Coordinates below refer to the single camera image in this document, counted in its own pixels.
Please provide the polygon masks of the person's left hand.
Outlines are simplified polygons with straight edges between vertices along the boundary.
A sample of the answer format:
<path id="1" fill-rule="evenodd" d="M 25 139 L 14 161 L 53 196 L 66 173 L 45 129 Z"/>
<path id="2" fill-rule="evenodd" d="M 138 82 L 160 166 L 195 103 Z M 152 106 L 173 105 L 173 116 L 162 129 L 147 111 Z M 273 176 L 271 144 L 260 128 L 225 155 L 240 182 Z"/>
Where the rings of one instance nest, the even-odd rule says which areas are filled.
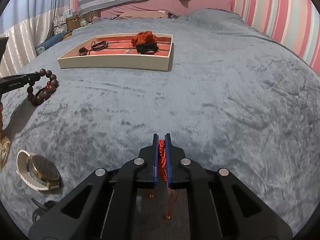
<path id="1" fill-rule="evenodd" d="M 0 138 L 3 138 L 3 103 L 0 102 Z"/>

